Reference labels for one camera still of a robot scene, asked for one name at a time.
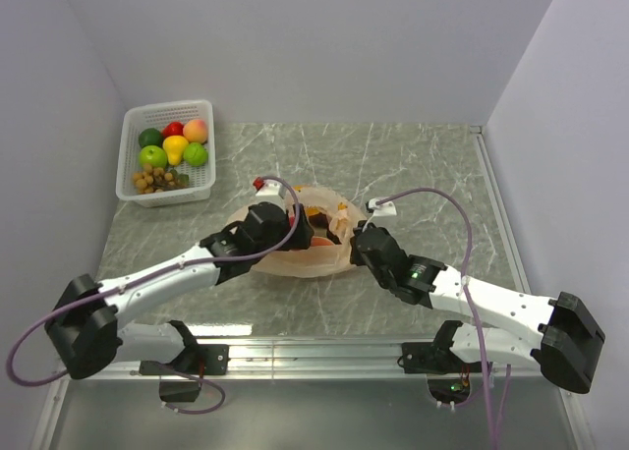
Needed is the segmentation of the translucent orange plastic bag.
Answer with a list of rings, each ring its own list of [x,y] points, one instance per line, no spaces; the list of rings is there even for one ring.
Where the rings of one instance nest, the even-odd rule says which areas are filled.
[[[281,277],[317,278],[342,273],[353,268],[350,263],[350,239],[353,229],[366,216],[352,202],[326,187],[308,185],[294,188],[309,215],[323,213],[330,218],[329,228],[341,241],[334,247],[309,247],[306,250],[279,251],[268,254],[253,270]]]

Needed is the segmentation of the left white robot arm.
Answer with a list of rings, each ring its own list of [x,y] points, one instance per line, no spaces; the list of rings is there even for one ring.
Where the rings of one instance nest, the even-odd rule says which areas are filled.
[[[275,251],[304,250],[314,231],[301,204],[260,202],[242,221],[228,224],[175,258],[137,273],[97,282],[73,279],[44,329],[74,379],[91,377],[115,362],[154,363],[192,374],[206,353],[181,320],[137,324],[150,308],[250,272]]]

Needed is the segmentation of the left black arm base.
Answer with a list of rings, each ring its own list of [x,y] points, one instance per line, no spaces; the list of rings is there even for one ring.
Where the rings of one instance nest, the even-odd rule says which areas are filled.
[[[178,405],[194,404],[202,391],[209,391],[210,398],[217,398],[217,402],[209,408],[211,412],[225,403],[226,393],[220,385],[209,379],[224,376],[228,361],[228,345],[197,345],[184,350],[167,364],[141,361],[139,375],[160,378],[159,399],[171,410]]]

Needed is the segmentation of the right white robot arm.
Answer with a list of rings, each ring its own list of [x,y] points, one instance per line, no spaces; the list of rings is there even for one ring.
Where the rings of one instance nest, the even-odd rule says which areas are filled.
[[[398,360],[408,374],[479,372],[483,363],[538,369],[550,383],[590,392],[605,335],[578,297],[532,296],[478,279],[437,260],[407,254],[384,228],[360,223],[350,260],[411,306],[478,318],[482,329],[446,320],[431,342],[405,342]]]

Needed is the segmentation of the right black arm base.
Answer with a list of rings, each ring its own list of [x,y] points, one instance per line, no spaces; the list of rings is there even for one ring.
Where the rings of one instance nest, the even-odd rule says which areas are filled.
[[[470,365],[448,349],[428,342],[403,343],[396,363],[405,374],[424,376],[429,396],[437,404],[456,407],[471,397]]]

